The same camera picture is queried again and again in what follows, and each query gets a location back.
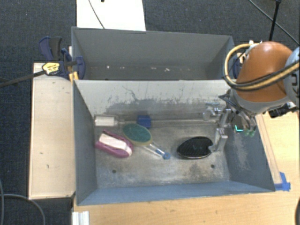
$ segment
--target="white paper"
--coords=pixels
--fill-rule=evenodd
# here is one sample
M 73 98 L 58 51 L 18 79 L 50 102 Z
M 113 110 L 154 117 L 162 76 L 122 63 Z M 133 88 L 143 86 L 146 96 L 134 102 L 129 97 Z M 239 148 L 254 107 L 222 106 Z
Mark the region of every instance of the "white paper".
M 142 0 L 90 0 L 106 29 L 145 31 Z M 77 26 L 102 28 L 88 0 L 77 0 Z

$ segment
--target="black oval object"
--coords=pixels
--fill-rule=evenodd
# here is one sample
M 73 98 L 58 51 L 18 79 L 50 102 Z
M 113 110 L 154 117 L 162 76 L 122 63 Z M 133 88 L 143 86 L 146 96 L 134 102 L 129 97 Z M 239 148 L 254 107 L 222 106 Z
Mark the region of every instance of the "black oval object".
M 211 154 L 208 147 L 212 144 L 211 139 L 207 137 L 193 137 L 182 143 L 177 148 L 177 153 L 180 156 L 189 159 L 205 158 Z

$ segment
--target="gray metal bin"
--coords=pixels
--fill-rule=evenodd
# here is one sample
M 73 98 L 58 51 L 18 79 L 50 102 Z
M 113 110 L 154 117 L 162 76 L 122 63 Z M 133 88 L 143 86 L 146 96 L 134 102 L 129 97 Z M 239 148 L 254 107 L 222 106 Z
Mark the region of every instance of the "gray metal bin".
M 221 67 L 232 46 L 230 36 L 72 29 L 73 56 L 87 65 L 73 86 L 78 205 L 275 191 L 258 132 L 249 138 L 228 128 L 225 149 L 207 158 L 176 153 L 188 138 L 213 140 L 217 120 L 204 121 L 202 113 L 208 102 L 225 106 L 218 98 L 229 89 Z M 95 149 L 103 130 L 94 127 L 95 114 L 125 122 L 149 115 L 153 139 L 171 159 L 136 147 L 123 159 Z

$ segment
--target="brush handle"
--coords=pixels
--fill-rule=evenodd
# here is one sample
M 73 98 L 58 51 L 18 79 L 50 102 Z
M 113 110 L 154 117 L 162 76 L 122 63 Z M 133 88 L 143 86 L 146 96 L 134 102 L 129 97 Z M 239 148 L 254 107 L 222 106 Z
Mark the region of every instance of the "brush handle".
M 155 155 L 158 155 L 162 157 L 163 159 L 170 159 L 170 154 L 168 152 L 162 151 L 160 148 L 157 147 L 157 144 L 155 142 L 150 143 L 149 145 L 143 146 L 146 150 L 154 153 Z

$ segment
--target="black cable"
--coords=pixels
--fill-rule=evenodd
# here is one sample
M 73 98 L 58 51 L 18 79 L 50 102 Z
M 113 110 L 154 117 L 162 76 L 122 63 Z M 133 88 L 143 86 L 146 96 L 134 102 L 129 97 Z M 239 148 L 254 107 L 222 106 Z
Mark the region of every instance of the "black cable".
M 276 0 L 276 7 L 275 7 L 275 11 L 274 11 L 274 16 L 272 19 L 272 26 L 271 26 L 269 41 L 272 41 L 272 38 L 273 38 L 273 33 L 274 33 L 274 28 L 275 28 L 275 23 L 276 23 L 276 18 L 277 18 L 280 3 L 281 3 L 281 0 Z
M 98 15 L 97 15 L 96 11 L 94 10 L 94 7 L 93 7 L 92 3 L 90 2 L 90 0 L 88 0 L 88 1 L 89 1 L 90 7 L 92 8 L 92 10 L 93 10 L 93 12 L 94 12 L 96 18 L 98 19 L 100 25 L 102 26 L 103 29 L 105 29 L 105 27 L 103 26 L 103 24 L 101 23 L 101 21 L 100 21 Z
M 42 208 L 34 200 L 30 200 L 27 197 L 22 196 L 22 195 L 4 194 L 1 180 L 0 180 L 0 192 L 1 192 L 1 223 L 0 223 L 0 225 L 4 224 L 4 197 L 23 199 L 23 200 L 26 200 L 27 202 L 32 203 L 40 211 L 40 213 L 41 213 L 41 215 L 43 217 L 43 225 L 46 225 L 45 214 L 44 214 Z
M 259 8 L 252 0 L 248 0 L 254 7 L 256 7 L 262 14 L 264 14 L 267 18 L 269 18 L 271 21 L 273 21 L 273 19 L 267 15 L 261 8 Z M 288 33 L 288 31 L 286 31 L 283 27 L 281 27 L 277 22 L 275 23 L 286 35 L 288 35 L 297 45 L 300 45 L 299 42 L 291 35 Z

